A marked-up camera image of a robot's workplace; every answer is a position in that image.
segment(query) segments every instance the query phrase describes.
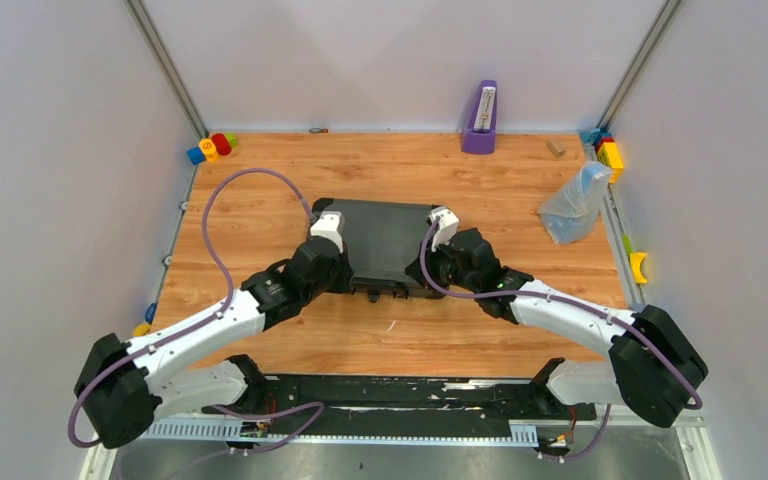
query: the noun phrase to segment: black plastic case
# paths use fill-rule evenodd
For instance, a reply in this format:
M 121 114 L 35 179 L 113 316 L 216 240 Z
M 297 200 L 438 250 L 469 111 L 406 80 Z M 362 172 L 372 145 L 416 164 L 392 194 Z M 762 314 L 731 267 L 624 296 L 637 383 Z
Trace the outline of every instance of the black plastic case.
M 371 202 L 320 198 L 313 213 L 343 214 L 343 242 L 349 257 L 344 278 L 331 293 L 366 293 L 375 302 L 379 296 L 442 298 L 405 269 L 419 258 L 422 239 L 428 231 L 426 218 L 437 205 Z

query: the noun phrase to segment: white panel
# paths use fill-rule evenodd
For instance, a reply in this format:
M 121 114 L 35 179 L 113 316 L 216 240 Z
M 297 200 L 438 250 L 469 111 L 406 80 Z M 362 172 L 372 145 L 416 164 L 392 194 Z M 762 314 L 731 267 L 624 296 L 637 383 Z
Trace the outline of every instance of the white panel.
M 481 80 L 499 129 L 592 127 L 662 0 L 147 0 L 214 129 L 454 130 Z
M 768 478 L 768 2 L 689 1 L 615 123 L 650 302 L 710 376 L 724 477 Z
M 0 478 L 78 474 L 74 382 L 153 301 L 194 141 L 124 2 L 0 0 Z

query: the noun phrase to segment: plastic bag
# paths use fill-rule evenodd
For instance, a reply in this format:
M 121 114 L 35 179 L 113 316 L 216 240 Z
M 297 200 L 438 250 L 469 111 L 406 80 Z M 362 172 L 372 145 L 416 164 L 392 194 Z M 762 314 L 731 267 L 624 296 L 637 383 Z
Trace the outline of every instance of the plastic bag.
M 589 161 L 537 209 L 540 222 L 556 245 L 567 245 L 593 231 L 613 172 L 610 167 Z

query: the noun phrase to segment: gray floor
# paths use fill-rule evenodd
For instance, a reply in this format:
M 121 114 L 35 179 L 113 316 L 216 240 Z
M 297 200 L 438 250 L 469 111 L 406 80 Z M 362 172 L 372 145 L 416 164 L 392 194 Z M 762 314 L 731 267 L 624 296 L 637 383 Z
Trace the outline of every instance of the gray floor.
M 594 432 L 576 428 L 578 448 Z M 120 449 L 117 461 L 127 480 L 689 479 L 675 432 L 655 427 L 610 427 L 590 456 L 564 465 L 519 448 L 297 444 L 251 457 L 221 456 L 174 476 L 223 449 L 212 442 L 144 440 Z

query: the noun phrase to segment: yellow toy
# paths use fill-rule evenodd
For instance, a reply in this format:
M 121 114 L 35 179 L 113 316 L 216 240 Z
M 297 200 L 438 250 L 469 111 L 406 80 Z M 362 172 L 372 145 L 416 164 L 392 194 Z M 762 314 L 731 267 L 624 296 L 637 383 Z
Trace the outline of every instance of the yellow toy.
M 148 335 L 149 333 L 151 333 L 151 325 L 147 323 L 141 323 L 137 325 L 137 328 L 134 329 L 135 337 L 142 337 L 143 335 Z
M 649 283 L 649 280 L 643 276 L 643 259 L 646 258 L 646 254 L 643 252 L 631 252 L 628 256 L 631 262 L 631 273 L 634 275 L 635 283 Z
M 208 162 L 215 162 L 219 160 L 219 151 L 216 150 L 216 145 L 213 144 L 213 140 L 204 138 L 199 142 L 199 148 L 201 153 L 204 154 L 204 158 Z
M 602 142 L 599 151 L 596 152 L 596 156 L 604 165 L 614 169 L 611 183 L 616 182 L 623 170 L 622 158 L 620 157 L 620 150 L 617 148 L 617 144 L 614 142 Z

